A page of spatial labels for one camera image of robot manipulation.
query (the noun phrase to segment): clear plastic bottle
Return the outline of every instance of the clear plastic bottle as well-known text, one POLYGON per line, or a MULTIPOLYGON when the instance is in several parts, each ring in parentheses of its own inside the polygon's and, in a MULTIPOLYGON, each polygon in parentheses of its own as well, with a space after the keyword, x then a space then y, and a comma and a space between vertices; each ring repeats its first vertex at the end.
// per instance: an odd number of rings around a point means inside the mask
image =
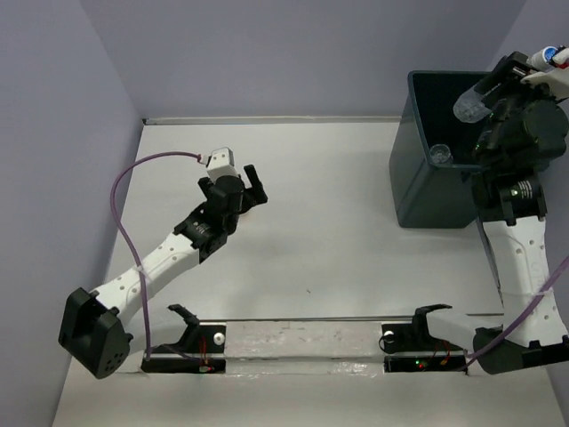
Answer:
POLYGON ((454 103, 454 116, 463 123, 479 122, 492 112, 482 102, 483 98, 484 95, 476 92, 472 86, 454 103))

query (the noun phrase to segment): table surface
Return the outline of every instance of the table surface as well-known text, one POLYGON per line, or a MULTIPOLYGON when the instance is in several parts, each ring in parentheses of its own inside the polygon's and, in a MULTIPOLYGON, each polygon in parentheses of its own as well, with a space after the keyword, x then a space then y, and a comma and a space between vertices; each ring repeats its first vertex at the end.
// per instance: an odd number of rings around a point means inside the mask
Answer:
MULTIPOLYGON (((229 146, 238 165, 257 167, 269 196, 267 205, 241 219, 224 248, 155 298, 151 313, 175 302, 200 318, 409 315, 439 302, 469 313, 501 312, 474 225, 398 227, 388 170, 396 132, 390 123, 147 126, 138 158, 229 146)), ((158 159, 135 170, 123 219, 142 254, 202 201, 196 181, 203 175, 187 158, 158 159)), ((131 265, 118 238, 108 277, 131 265)), ((74 361, 54 427, 380 420, 563 425, 541 368, 496 377, 384 375, 378 368, 365 375, 115 374, 97 381, 74 361)))

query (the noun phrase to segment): trash bin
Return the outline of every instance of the trash bin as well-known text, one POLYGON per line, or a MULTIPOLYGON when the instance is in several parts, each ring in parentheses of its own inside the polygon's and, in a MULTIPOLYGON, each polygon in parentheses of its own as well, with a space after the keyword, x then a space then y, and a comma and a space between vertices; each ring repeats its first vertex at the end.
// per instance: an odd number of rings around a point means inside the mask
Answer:
POLYGON ((453 105, 485 75, 409 73, 409 96, 389 158, 391 190, 401 227, 458 229, 477 218, 469 177, 480 170, 472 149, 485 121, 462 123, 454 116, 453 105))

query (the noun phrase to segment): gray wall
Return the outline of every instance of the gray wall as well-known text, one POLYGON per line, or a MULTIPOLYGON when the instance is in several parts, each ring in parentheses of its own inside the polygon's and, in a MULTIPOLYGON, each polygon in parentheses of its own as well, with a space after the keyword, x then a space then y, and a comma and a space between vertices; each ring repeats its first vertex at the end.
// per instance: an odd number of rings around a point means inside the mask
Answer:
MULTIPOLYGON (((542 47, 555 44, 569 44, 569 2, 567 0, 528 0, 508 37, 494 58, 515 50, 537 52, 542 47)), ((569 101, 563 102, 569 114, 569 101)), ((548 226, 546 243, 551 269, 569 254, 569 152, 554 162, 543 174, 545 196, 548 204, 548 226)), ((559 313, 569 325, 569 271, 556 284, 556 299, 559 313)), ((569 362, 549 369, 551 382, 556 390, 559 406, 564 411, 569 425, 569 362)))
POLYGON ((398 115, 415 68, 484 69, 524 0, 81 0, 144 117, 398 115))
POLYGON ((63 304, 103 279, 108 191, 141 123, 77 0, 3 2, 0 40, 0 424, 43 427, 63 304))

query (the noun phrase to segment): white table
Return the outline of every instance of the white table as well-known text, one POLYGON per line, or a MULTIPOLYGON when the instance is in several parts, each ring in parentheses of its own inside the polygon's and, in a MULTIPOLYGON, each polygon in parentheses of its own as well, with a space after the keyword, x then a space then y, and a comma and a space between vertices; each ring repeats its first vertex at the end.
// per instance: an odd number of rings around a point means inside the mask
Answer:
MULTIPOLYGON (((200 318, 397 316, 439 302, 500 313, 474 225, 398 227, 388 170, 396 132, 390 123, 146 127, 139 158, 229 146, 238 165, 257 167, 269 196, 241 219, 224 248, 155 298, 151 313, 175 302, 200 318)), ((196 185, 201 176, 204 169, 187 158, 158 159, 134 172, 123 219, 142 254, 203 200, 196 185)), ((119 238, 108 277, 130 265, 119 238)), ((115 374, 98 382, 74 362, 54 426, 307 423, 563 425, 540 368, 472 378, 372 370, 115 374)))

